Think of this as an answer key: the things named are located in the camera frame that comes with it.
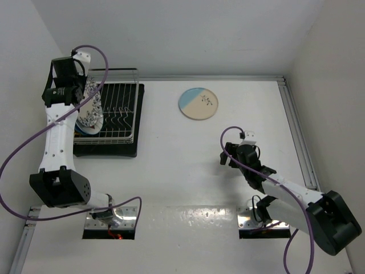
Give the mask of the blue floral pattern plate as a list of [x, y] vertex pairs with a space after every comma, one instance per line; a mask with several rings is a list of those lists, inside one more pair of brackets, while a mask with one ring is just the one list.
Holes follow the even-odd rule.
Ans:
[[[98, 83], [93, 77], [88, 76], [86, 86], [84, 89], [84, 102], [96, 90]], [[80, 108], [78, 118], [76, 120], [76, 128], [84, 135], [98, 134], [104, 122], [104, 115], [102, 109], [102, 99], [100, 91], [89, 100], [83, 107]]]

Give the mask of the blue polka dot plate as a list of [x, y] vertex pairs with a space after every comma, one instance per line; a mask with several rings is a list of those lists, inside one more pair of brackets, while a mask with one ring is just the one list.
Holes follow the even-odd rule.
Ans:
[[82, 130], [80, 130], [79, 128], [75, 128], [75, 132], [77, 134], [80, 134], [81, 136], [87, 136], [88, 134], [86, 134], [85, 132], [83, 132]]

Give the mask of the blue and beige plate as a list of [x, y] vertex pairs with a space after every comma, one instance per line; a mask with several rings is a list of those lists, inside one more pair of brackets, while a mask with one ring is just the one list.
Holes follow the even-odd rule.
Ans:
[[190, 88], [180, 96], [178, 107], [182, 114], [189, 119], [206, 120], [216, 113], [218, 98], [207, 88]]

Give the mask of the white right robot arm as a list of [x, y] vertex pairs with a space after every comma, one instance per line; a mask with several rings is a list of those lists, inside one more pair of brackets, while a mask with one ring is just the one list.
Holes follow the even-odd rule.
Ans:
[[325, 253], [335, 256], [361, 235], [362, 229], [344, 199], [299, 186], [261, 164], [253, 143], [227, 142], [220, 163], [238, 168], [248, 185], [264, 195], [257, 215], [265, 223], [285, 222], [313, 237]]

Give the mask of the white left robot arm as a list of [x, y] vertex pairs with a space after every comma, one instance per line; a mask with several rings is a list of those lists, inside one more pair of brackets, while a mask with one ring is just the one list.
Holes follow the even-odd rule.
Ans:
[[39, 171], [30, 175], [30, 186], [50, 208], [75, 207], [103, 212], [112, 205], [107, 194], [94, 191], [87, 178], [74, 165], [74, 128], [84, 98], [89, 53], [51, 61], [42, 99], [46, 107], [47, 126], [43, 159]]

